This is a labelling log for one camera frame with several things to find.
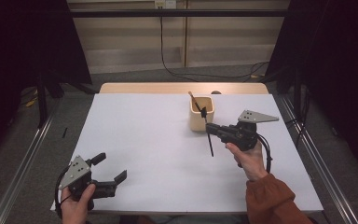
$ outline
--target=small wooden container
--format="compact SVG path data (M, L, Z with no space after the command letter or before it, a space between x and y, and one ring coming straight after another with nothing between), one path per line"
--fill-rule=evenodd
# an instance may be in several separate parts
M214 115L213 99L209 96L199 96L194 98L196 99L197 104L200 106L200 109L206 106L207 122L212 123ZM189 125L192 131L205 132L205 118L201 116L201 113L197 109L197 106L194 103L193 99L190 100Z

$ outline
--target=dark curtain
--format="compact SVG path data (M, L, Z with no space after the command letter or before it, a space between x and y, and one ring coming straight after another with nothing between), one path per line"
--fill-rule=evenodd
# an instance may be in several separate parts
M358 0L293 0L289 10L304 13L284 20L266 76L283 66L297 69L358 159ZM275 77L281 91L294 84L294 75Z
M21 90L40 74L91 83L83 49L65 0L0 1L0 138Z

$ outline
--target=orange sleeve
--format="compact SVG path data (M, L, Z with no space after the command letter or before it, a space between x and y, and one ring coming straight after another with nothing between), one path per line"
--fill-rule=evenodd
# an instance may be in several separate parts
M297 208L296 195L281 180L269 174L255 182L246 183L246 204L250 223L309 223Z

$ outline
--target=white tabletop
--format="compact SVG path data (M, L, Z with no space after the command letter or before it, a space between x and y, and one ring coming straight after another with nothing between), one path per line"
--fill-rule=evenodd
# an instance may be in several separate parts
M257 124L273 158L271 172L296 194L302 211L323 210L272 95L211 95L213 123L236 124L244 109L279 117ZM206 133L188 127L188 94L96 94L74 156L106 160L92 178L127 179L114 198L94 200L94 211L132 214L243 213L246 176L216 136L211 156Z

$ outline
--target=human hand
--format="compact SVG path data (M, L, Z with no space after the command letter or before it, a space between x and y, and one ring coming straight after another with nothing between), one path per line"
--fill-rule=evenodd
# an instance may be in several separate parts
M64 200L61 204L62 224L86 223L88 213L87 204L91 199L94 191L95 185L88 185L87 188L83 191L80 200L76 201L71 196L71 191L69 191L68 187L62 190L61 200Z
M268 174L264 167L261 147L258 140L255 147L247 151L240 151L234 144L226 143L226 148L234 155L235 161L242 166L250 181L256 181Z

